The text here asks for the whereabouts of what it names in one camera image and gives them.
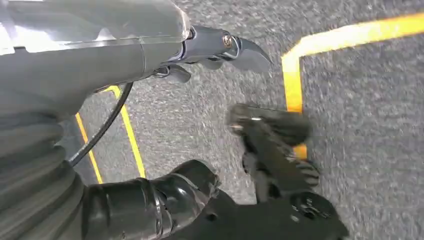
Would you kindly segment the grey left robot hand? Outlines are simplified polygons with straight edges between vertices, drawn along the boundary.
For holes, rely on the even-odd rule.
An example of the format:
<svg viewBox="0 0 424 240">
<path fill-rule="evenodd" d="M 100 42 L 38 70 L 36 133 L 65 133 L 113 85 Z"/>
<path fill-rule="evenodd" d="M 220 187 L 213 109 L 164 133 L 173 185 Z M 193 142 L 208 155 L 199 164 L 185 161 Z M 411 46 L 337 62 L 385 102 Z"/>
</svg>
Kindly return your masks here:
<svg viewBox="0 0 424 240">
<path fill-rule="evenodd" d="M 185 82 L 182 64 L 266 72 L 254 42 L 193 25 L 170 0 L 3 0 L 1 116 L 64 119 L 104 87 L 150 76 Z"/>
</svg>

